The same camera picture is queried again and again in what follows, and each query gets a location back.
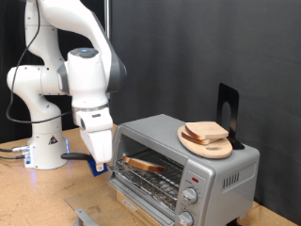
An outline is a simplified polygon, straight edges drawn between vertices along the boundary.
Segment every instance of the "black curtain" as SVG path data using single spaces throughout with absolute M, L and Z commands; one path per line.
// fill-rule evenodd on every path
M 128 71 L 114 122 L 215 121 L 219 83 L 237 89 L 237 138 L 261 152 L 255 197 L 301 224 L 301 2 L 113 0 L 112 10 Z
M 94 11 L 103 24 L 103 0 L 82 0 L 82 3 Z M 7 74 L 12 67 L 17 65 L 25 49 L 24 10 L 25 2 L 19 0 L 0 1 L 0 143 L 31 137 L 31 125 L 14 123 L 6 118 L 10 93 L 7 85 Z M 65 59 L 67 59 L 67 53 L 74 48 L 92 47 L 88 39 L 71 32 L 59 30 L 58 37 L 59 48 Z M 43 61 L 28 52 L 22 65 L 43 65 Z M 46 98 L 58 105 L 62 112 L 71 110 L 71 97 L 69 96 L 47 96 Z M 30 120 L 25 103 L 17 95 L 14 96 L 11 116 L 18 120 Z M 62 123 L 63 130 L 75 127 L 72 115 L 64 117 Z

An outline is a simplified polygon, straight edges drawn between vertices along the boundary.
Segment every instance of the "wooden work surface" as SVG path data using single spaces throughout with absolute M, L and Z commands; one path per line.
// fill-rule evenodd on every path
M 64 131 L 63 136 L 68 138 L 71 152 L 87 153 L 78 129 Z M 4 143 L 0 144 L 0 148 L 10 149 L 26 142 L 27 139 L 22 139 Z M 64 199 L 100 186 L 107 179 L 107 174 L 93 177 L 85 161 L 69 161 L 58 169 L 39 170 L 26 169 L 23 160 L 0 159 L 0 226 L 72 226 L 76 215 Z M 95 211 L 102 209 L 95 206 Z M 239 222 L 244 226 L 296 226 L 255 202 L 247 217 Z

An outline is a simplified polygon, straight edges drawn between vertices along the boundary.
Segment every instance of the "black stand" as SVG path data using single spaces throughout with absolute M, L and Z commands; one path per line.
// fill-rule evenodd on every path
M 245 148 L 237 139 L 235 139 L 236 128 L 237 128 L 237 115 L 238 115 L 238 103 L 239 103 L 239 94 L 238 91 L 232 89 L 225 84 L 219 84 L 218 91 L 218 102 L 217 102 L 217 114 L 216 122 L 222 124 L 223 116 L 223 105 L 225 102 L 228 102 L 231 110 L 231 119 L 230 119 L 230 131 L 228 140 L 232 145 L 233 150 L 242 150 Z

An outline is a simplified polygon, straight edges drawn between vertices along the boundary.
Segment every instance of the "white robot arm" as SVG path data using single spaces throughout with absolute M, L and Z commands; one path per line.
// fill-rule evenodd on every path
M 95 14 L 87 9 L 80 0 L 39 0 L 39 4 L 40 32 L 29 51 L 41 57 L 45 66 L 41 67 L 41 70 L 38 68 L 40 72 L 36 72 L 35 76 L 32 75 L 32 72 L 31 75 L 28 75 L 29 80 L 31 79 L 28 84 L 26 84 L 28 79 L 25 76 L 23 80 L 21 78 L 20 80 L 19 78 L 16 79 L 14 92 L 26 102 L 32 121 L 36 120 L 34 116 L 38 117 L 38 115 L 39 120 L 42 120 L 43 117 L 40 115 L 45 111 L 40 106 L 40 97 L 35 98 L 34 95 L 38 95 L 38 93 L 39 96 L 64 93 L 71 95 L 74 123 L 80 126 L 81 137 L 96 161 L 97 170 L 101 171 L 103 170 L 103 163 L 109 162 L 112 158 L 110 129 L 113 126 L 113 121 L 109 114 L 105 93 L 117 91 L 123 85 L 126 77 L 125 67 L 105 36 L 101 23 Z M 38 18 L 36 0 L 27 0 L 25 12 L 27 44 L 37 32 Z M 68 53 L 68 61 L 63 63 L 58 49 L 55 27 L 87 37 L 95 49 L 79 48 L 72 50 Z M 28 72 L 29 70 L 34 71 L 37 66 L 30 66 L 26 69 Z M 12 75 L 13 70 L 8 74 L 9 87 L 11 86 Z M 33 81 L 35 81 L 35 88 L 30 89 L 34 90 L 30 93 L 29 89 L 25 87 L 33 84 Z M 59 110 L 44 118 L 47 119 L 55 114 L 59 114 Z M 34 136 L 37 127 L 39 130 L 47 127 L 49 128 L 47 134 L 51 134 L 55 130 L 52 128 L 52 124 L 44 122 L 36 125 L 36 128 L 33 127 L 32 139 L 34 140 L 31 140 L 31 143 L 38 142 Z
M 125 67 L 96 15 L 79 0 L 43 0 L 40 5 L 50 24 L 87 37 L 95 48 L 70 51 L 58 74 L 60 89 L 72 96 L 74 122 L 101 171 L 112 159 L 113 121 L 105 93 L 119 89 Z

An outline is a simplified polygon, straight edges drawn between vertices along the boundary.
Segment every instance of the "wooden cutting board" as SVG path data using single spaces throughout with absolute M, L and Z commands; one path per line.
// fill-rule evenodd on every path
M 187 133 L 197 139 L 225 138 L 229 132 L 215 121 L 188 122 Z
M 182 127 L 180 127 L 180 130 L 181 130 L 183 138 L 188 139 L 189 141 L 197 143 L 197 144 L 207 145 L 207 144 L 210 144 L 210 143 L 218 140 L 218 138 L 213 138 L 213 139 L 196 139 L 194 137 L 191 137 L 188 134 L 188 132 L 187 132 L 187 130 L 185 128 L 185 125 L 182 126 Z
M 181 144 L 190 152 L 206 158 L 225 158 L 231 155 L 232 145 L 226 138 L 221 138 L 208 145 L 201 145 L 182 137 L 182 127 L 178 130 Z
M 140 160 L 137 158 L 130 158 L 127 156 L 122 157 L 122 161 L 130 164 L 131 166 L 140 168 L 142 170 L 147 170 L 147 171 L 156 171 L 156 172 L 165 172 L 166 168 L 162 167 L 158 164 L 147 162 L 144 160 Z

